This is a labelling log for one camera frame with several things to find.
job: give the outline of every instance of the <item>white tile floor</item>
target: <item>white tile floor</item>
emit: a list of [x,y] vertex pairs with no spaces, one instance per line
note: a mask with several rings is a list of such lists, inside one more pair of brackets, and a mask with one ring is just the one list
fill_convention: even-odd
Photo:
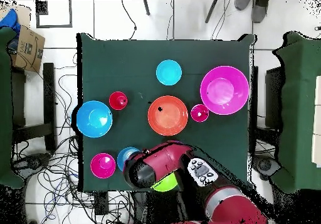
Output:
[[[272,54],[272,50],[282,45],[283,34],[287,31],[300,31],[303,34],[315,38],[319,31],[316,26],[321,26],[321,18],[315,14],[309,1],[305,0],[270,0],[267,17],[260,24],[251,22],[251,3],[244,11],[237,11],[234,0],[226,10],[224,25],[218,34],[221,24],[215,30],[223,9],[224,0],[219,0],[208,24],[204,20],[213,0],[175,0],[175,39],[197,39],[209,40],[214,32],[214,38],[219,40],[237,40],[241,35],[253,33],[258,36],[255,44],[255,65],[259,66],[259,92],[258,92],[258,115],[265,115],[265,73],[266,70],[280,65],[278,59]],[[72,0],[72,28],[36,28],[35,1],[17,1],[18,4],[31,8],[30,28],[46,38],[43,62],[53,62],[56,68],[74,66],[73,57],[76,53],[76,33],[84,32],[100,40],[122,40],[132,36],[134,25],[129,20],[122,7],[121,0]],[[136,40],[165,40],[169,19],[172,16],[171,0],[148,0],[150,16],[145,13],[143,0],[124,0],[125,7],[137,25],[137,31],[133,39]],[[40,16],[40,24],[68,24],[68,1],[48,1],[48,16]],[[169,26],[168,39],[172,39],[172,20]],[[76,68],[64,68],[56,70],[56,91],[69,103],[69,113],[76,105]],[[26,123],[38,124],[43,122],[43,115],[36,111],[43,109],[43,82],[35,73],[27,73],[25,87]],[[71,100],[58,85],[58,79],[62,75],[61,86],[71,95]],[[59,101],[56,107],[57,127],[64,123],[63,107]],[[264,125],[264,120],[259,118],[259,125]],[[63,129],[58,136],[58,142],[74,134],[69,129]],[[68,148],[63,146],[59,153],[67,152]],[[45,152],[43,139],[33,139],[25,153]],[[252,182],[260,195],[269,202],[273,202],[271,186],[259,178],[258,173],[252,172]],[[48,189],[53,189],[45,180],[43,174],[39,181]],[[37,180],[37,175],[30,179],[26,193],[26,211],[29,219],[35,219],[39,223],[46,216],[44,198],[48,192]],[[51,195],[46,197],[45,202],[52,199]],[[55,219],[47,220],[45,224],[61,224],[68,214],[70,205],[57,206],[53,210]],[[69,219],[63,224],[93,224],[86,216],[83,208],[74,208]]]

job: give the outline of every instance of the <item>magenta bowl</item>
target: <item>magenta bowl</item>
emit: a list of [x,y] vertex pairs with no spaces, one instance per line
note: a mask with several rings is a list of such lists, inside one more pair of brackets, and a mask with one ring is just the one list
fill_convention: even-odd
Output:
[[221,66],[205,75],[200,93],[203,104],[211,112],[229,115],[245,105],[248,100],[249,85],[241,71],[234,67]]
[[93,175],[100,179],[111,177],[116,170],[114,158],[107,153],[100,153],[93,157],[90,163],[90,169]]
[[209,115],[209,110],[204,104],[197,104],[191,109],[191,117],[195,122],[204,122]]

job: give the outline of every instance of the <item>plastic bowl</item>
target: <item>plastic bowl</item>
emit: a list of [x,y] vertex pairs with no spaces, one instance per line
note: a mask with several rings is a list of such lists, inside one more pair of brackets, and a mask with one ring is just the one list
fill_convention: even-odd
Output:
[[114,110],[122,110],[126,107],[128,99],[121,91],[116,91],[109,97],[109,104]]
[[200,88],[203,104],[215,114],[239,111],[248,100],[249,85],[245,75],[234,67],[221,66],[209,71]]
[[101,137],[112,126],[112,112],[102,102],[91,100],[85,102],[78,110],[76,124],[78,130],[88,137]]
[[176,61],[162,61],[156,68],[156,77],[163,85],[175,85],[182,77],[182,68]]
[[204,104],[197,104],[191,109],[191,117],[196,122],[204,122],[209,115],[209,110]]
[[162,96],[150,105],[147,119],[156,133],[174,136],[185,128],[188,112],[185,104],[177,97]]
[[125,161],[128,160],[131,154],[134,152],[140,151],[136,147],[126,147],[125,149],[122,149],[118,156],[117,156],[117,166],[119,170],[123,171],[124,170],[124,164]]
[[170,175],[167,175],[160,181],[156,182],[153,186],[151,186],[151,188],[158,192],[166,192],[174,189],[176,186],[177,180],[175,174],[171,173]]
[[110,154],[100,153],[90,163],[93,175],[100,179],[111,177],[116,170],[116,162]]

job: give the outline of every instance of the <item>black stand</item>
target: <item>black stand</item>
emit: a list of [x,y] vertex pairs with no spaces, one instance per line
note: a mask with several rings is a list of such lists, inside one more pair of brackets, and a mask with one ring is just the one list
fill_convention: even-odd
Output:
[[13,142],[18,144],[35,137],[45,137],[46,150],[55,152],[55,74],[53,63],[43,64],[43,124],[13,130]]
[[150,12],[149,12],[149,8],[148,8],[148,4],[147,4],[147,0],[144,0],[144,5],[145,5],[145,9],[146,9],[146,15],[150,15]]
[[206,20],[205,20],[205,23],[206,23],[206,24],[208,23],[209,19],[211,18],[212,12],[213,12],[213,10],[214,10],[214,7],[215,7],[217,1],[218,1],[218,0],[214,0],[214,1],[212,2],[211,8],[209,8],[208,16],[206,17]]

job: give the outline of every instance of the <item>small blue bowl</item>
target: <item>small blue bowl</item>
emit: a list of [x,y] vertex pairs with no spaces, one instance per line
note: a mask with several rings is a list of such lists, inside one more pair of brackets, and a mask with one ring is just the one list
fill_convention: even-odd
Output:
[[117,166],[119,170],[123,171],[125,161],[130,157],[134,152],[140,151],[136,147],[126,147],[122,149],[117,156]]
[[113,117],[110,109],[102,102],[85,102],[78,110],[76,123],[79,131],[92,138],[106,134],[112,126]]
[[157,66],[156,77],[163,85],[175,85],[182,77],[182,68],[176,61],[162,61]]

